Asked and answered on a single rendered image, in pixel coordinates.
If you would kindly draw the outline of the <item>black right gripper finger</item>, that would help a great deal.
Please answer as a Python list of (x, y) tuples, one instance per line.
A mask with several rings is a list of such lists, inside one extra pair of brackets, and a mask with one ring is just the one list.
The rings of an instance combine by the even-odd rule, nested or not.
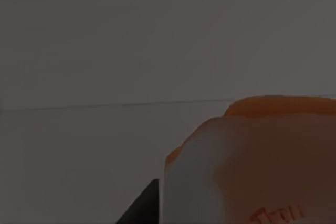
[(152, 180), (116, 224), (159, 224), (159, 179)]

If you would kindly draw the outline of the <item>orange and white bottle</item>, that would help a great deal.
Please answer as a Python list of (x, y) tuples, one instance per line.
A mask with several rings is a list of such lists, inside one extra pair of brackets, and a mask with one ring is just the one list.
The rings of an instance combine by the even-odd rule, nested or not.
[(165, 160), (159, 224), (336, 224), (336, 98), (231, 104)]

